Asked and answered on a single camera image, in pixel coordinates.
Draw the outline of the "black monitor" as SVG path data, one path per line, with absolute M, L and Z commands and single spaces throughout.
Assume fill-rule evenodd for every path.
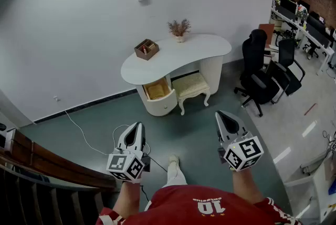
M 297 3 L 291 0 L 280 0 L 280 6 L 290 11 L 291 13 L 296 14 L 297 12 Z

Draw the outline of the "person's left forearm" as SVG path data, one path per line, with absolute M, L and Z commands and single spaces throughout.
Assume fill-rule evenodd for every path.
M 124 219 L 139 213 L 140 183 L 123 182 L 113 211 Z

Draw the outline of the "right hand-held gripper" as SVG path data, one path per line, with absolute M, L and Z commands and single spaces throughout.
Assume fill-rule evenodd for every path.
M 215 119 L 218 137 L 225 142 L 218 149 L 221 163 L 228 163 L 235 172 L 254 166 L 264 154 L 259 138 L 247 131 L 244 122 L 230 112 L 217 111 Z

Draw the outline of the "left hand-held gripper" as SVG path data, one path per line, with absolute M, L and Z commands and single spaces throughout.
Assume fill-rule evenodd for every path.
M 120 135 L 118 148 L 108 157 L 106 171 L 117 180 L 140 183 L 142 173 L 151 169 L 149 155 L 142 152 L 144 145 L 145 127 L 135 122 Z

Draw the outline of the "black high-back office chair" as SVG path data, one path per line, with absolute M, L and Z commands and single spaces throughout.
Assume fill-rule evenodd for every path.
M 243 42 L 244 70 L 239 78 L 241 87 L 234 88 L 234 93 L 241 92 L 248 96 L 243 107 L 254 101 L 260 117 L 263 116 L 260 106 L 270 102 L 280 90 L 278 84 L 263 70 L 266 40 L 264 30 L 254 29 Z

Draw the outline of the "person's red shirt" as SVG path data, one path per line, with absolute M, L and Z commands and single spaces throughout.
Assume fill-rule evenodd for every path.
M 144 212 L 124 218 L 103 208 L 96 225 L 302 225 L 265 198 L 251 204 L 216 188 L 180 185 L 159 189 Z

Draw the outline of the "white curved desk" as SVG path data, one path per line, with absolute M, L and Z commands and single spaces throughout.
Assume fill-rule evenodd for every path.
M 121 67 L 122 78 L 136 87 L 143 104 L 143 85 L 165 77 L 171 87 L 170 73 L 191 63 L 199 64 L 197 70 L 209 85 L 211 95 L 217 92 L 223 57 L 232 50 L 226 39 L 216 35 L 191 34 L 186 36 L 183 43 L 169 38 L 160 40 L 157 44 L 160 50 L 150 60 L 138 58 L 133 53 Z

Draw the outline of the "white table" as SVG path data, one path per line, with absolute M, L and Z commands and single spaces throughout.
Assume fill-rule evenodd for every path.
M 336 212 L 336 192 L 329 193 L 336 180 L 336 158 L 323 153 L 302 164 L 284 182 L 293 215 L 304 225 L 320 225 Z

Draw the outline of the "person's cream trousers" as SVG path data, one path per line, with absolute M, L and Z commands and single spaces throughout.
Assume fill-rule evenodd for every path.
M 180 169 L 178 161 L 170 162 L 168 169 L 167 169 L 167 182 L 163 186 L 163 188 L 168 186 L 181 186 L 187 185 L 185 176 Z

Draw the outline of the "person's right forearm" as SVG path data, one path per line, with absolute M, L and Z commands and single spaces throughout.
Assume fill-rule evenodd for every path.
M 234 194 L 253 205 L 264 199 L 249 169 L 233 171 L 233 190 Z

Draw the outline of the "cream upholstered stool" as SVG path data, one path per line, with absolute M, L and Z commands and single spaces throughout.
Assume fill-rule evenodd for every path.
M 205 95 L 204 105 L 208 106 L 208 99 L 211 96 L 210 87 L 199 72 L 174 80 L 172 86 L 176 92 L 181 115 L 185 114 L 184 101 L 200 94 Z

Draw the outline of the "black mesh office chair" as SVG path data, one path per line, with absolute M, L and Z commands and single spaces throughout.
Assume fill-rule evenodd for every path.
M 271 100 L 272 104 L 278 103 L 284 93 L 290 96 L 302 87 L 302 80 L 306 72 L 295 59 L 295 45 L 296 43 L 293 39 L 281 40 L 278 44 L 278 61 L 270 61 L 268 72 L 282 88 L 279 98 L 276 101 Z M 300 79 L 290 70 L 289 67 L 292 64 L 295 64 L 301 70 L 302 76 Z

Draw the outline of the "wooden staircase railing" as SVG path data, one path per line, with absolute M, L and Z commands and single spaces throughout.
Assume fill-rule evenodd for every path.
M 95 225 L 117 190 L 112 176 L 0 125 L 0 225 Z

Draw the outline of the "long white office desk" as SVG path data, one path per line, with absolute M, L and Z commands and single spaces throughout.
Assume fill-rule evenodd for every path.
M 279 16 L 283 21 L 293 24 L 297 28 L 297 34 L 295 39 L 299 35 L 303 35 L 305 38 L 311 40 L 317 47 L 320 47 L 321 50 L 325 53 L 325 58 L 317 72 L 317 75 L 323 74 L 327 68 L 327 63 L 334 54 L 334 50 L 330 47 L 331 42 L 323 37 L 321 34 L 318 35 L 318 31 L 312 27 L 310 24 L 306 24 L 305 28 L 300 26 L 298 23 L 293 22 L 291 19 L 287 18 L 285 15 L 281 14 L 278 10 L 271 8 L 271 11 Z

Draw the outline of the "yellow folded cloth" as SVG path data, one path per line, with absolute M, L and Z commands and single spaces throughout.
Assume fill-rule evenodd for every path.
M 146 90 L 150 100 L 163 98 L 171 92 L 169 86 L 164 81 L 148 85 Z

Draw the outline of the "white curved drawer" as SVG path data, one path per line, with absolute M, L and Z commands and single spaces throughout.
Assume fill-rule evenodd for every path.
M 149 96 L 148 96 L 148 93 L 147 93 L 147 90 L 146 90 L 146 87 L 148 85 L 152 85 L 152 84 L 155 84 L 155 83 L 158 83 L 158 82 L 163 82 L 163 81 L 169 86 L 169 88 L 171 90 L 170 94 L 168 94 L 167 96 L 165 96 L 163 98 L 157 99 L 157 100 L 150 100 Z M 159 79 L 155 82 L 143 85 L 143 89 L 144 89 L 144 92 L 145 92 L 144 104 L 145 104 L 145 107 L 146 107 L 147 111 L 151 115 L 153 115 L 153 116 L 165 116 L 165 115 L 169 114 L 177 106 L 177 98 L 176 98 L 175 90 L 170 87 L 170 85 L 168 84 L 165 77 L 161 78 L 161 79 Z

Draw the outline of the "brown board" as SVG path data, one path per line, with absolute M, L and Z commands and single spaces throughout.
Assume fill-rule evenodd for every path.
M 259 25 L 259 29 L 263 30 L 267 35 L 266 48 L 270 48 L 272 36 L 274 32 L 274 27 L 275 27 L 275 24 L 260 24 Z

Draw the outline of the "dried brown plant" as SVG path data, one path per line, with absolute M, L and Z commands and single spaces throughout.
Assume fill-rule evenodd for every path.
M 191 24 L 188 19 L 183 19 L 181 22 L 173 20 L 172 22 L 168 22 L 167 26 L 169 29 L 169 33 L 171 33 L 175 37 L 183 37 L 191 30 Z

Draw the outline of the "brown wooden organizer box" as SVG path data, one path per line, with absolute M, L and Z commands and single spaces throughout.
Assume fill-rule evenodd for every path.
M 146 46 L 147 55 L 145 55 L 143 52 L 143 45 Z M 159 52 L 159 50 L 160 49 L 158 44 L 150 39 L 143 40 L 134 48 L 136 56 L 146 61 L 150 60 L 155 54 Z

